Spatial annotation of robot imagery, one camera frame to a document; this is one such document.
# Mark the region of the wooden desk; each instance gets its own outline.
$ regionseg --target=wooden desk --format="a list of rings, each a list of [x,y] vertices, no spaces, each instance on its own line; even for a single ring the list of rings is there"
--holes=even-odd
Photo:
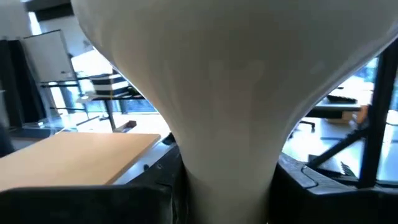
[[[158,134],[59,133],[0,159],[0,191],[112,184]]]

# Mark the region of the floor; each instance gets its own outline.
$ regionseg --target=floor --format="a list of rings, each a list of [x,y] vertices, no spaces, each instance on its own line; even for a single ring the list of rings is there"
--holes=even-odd
[[[90,117],[97,115],[102,116],[101,113],[92,113]],[[74,120],[80,122],[85,118],[86,115],[84,113],[77,113],[73,115],[73,118],[53,119],[53,122],[56,121],[53,125],[61,126],[62,122],[66,122],[68,127],[73,127],[74,131],[96,133],[111,132],[111,127],[107,119],[102,121],[94,119],[77,127],[73,125]],[[287,140],[282,150],[282,152],[299,161],[308,161],[309,154],[319,155],[325,152],[353,130],[353,127],[348,124],[330,124],[324,119],[317,118],[305,119],[316,123],[315,132],[311,131],[310,125],[298,125],[297,129],[294,131],[293,138]],[[159,114],[155,113],[114,114],[114,120],[116,126],[121,126],[129,120],[136,121],[137,126],[130,130],[129,133],[159,133],[162,138],[165,138],[170,132],[167,123]],[[13,139],[13,143],[17,149],[20,149],[35,143],[35,141],[31,139]],[[359,177],[361,168],[363,146],[364,141],[358,141],[335,156],[335,159],[348,165],[357,177]],[[144,157],[136,165],[131,167],[131,169],[116,181],[116,183],[126,183],[139,175],[143,171],[144,164],[152,165],[157,159],[163,156],[168,149],[166,145],[158,143],[156,147],[144,155]],[[398,159],[398,128],[387,125],[378,172],[379,180],[398,181],[398,172],[395,171],[398,170],[396,159]]]

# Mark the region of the black metal frame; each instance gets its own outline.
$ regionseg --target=black metal frame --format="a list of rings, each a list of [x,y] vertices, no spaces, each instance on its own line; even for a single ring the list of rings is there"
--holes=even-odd
[[[346,184],[353,184],[358,188],[374,187],[376,184],[387,184],[389,187],[398,186],[393,182],[386,183],[376,179],[384,130],[386,128],[386,119],[394,91],[397,69],[398,39],[388,46],[379,58],[373,98],[371,106],[368,109],[368,120],[366,124],[348,134],[347,137],[338,144],[310,161],[307,164],[308,167],[316,169],[319,165],[326,162],[352,143],[361,138],[366,138],[359,180],[355,177],[337,177],[335,180]]]

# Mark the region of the white vase-shaped object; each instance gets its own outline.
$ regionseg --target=white vase-shaped object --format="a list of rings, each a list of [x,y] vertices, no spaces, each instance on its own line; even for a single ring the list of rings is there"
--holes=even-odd
[[[81,28],[159,110],[198,223],[264,223],[302,116],[398,33],[391,0],[74,0]]]

